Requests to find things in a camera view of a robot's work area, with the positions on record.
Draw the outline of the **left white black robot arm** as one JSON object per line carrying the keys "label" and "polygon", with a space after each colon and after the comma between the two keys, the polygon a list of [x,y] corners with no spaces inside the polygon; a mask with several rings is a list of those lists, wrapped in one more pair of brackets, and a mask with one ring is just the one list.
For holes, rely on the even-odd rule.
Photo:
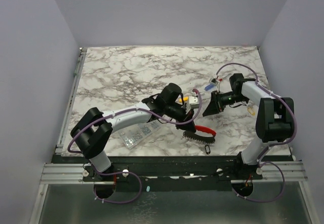
{"label": "left white black robot arm", "polygon": [[104,148],[111,134],[132,125],[155,120],[173,124],[183,131],[196,132],[194,120],[201,111],[201,104],[194,110],[188,102],[177,102],[182,97],[181,88],[169,83],[160,93],[124,109],[103,112],[93,107],[71,130],[70,143],[75,143],[78,147],[76,153],[82,154],[92,164],[94,174],[99,180],[108,180],[112,174],[112,163]]}

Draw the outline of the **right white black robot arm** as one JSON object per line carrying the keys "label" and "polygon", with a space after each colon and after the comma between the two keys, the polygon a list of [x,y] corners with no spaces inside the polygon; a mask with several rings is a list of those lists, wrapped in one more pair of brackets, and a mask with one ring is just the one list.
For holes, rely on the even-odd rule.
{"label": "right white black robot arm", "polygon": [[257,165],[263,156],[276,145],[289,143],[296,135],[297,122],[294,116],[294,102],[289,97],[279,97],[261,86],[256,79],[246,79],[241,73],[229,78],[231,91],[213,91],[211,101],[203,116],[216,115],[226,106],[238,102],[252,101],[258,106],[256,137],[239,153],[241,162],[232,167],[236,178],[244,179],[251,172],[250,165]]}

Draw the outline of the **key with yellow tag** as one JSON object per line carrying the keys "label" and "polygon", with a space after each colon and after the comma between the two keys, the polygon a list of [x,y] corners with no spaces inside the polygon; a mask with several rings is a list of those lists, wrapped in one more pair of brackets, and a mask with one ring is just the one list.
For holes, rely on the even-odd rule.
{"label": "key with yellow tag", "polygon": [[252,116],[256,114],[253,105],[247,105],[247,111]]}

